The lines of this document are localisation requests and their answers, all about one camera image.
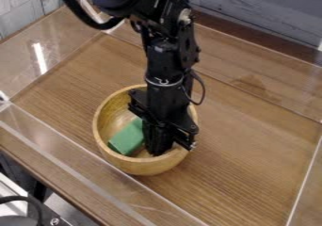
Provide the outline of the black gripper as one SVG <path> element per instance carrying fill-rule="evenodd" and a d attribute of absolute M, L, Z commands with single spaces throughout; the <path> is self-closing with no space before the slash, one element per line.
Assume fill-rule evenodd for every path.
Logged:
<path fill-rule="evenodd" d="M 128 109 L 141 119 L 147 152 L 161 155 L 173 143 L 191 151 L 199 126 L 188 113 L 183 85 L 163 87 L 148 83 L 145 89 L 130 89 L 128 95 Z"/>

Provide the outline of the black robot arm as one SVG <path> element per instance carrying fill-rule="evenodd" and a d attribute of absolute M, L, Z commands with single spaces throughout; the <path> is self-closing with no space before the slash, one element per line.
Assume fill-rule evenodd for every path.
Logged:
<path fill-rule="evenodd" d="M 76 0 L 62 0 L 77 19 L 97 30 L 114 27 L 124 19 L 140 33 L 147 57 L 145 89 L 128 92 L 129 111 L 141 119 L 148 153 L 161 155 L 180 144 L 193 148 L 199 127 L 188 114 L 192 86 L 199 76 L 192 70 L 200 61 L 193 16 L 188 0 L 89 0 L 110 16 L 96 22 Z"/>

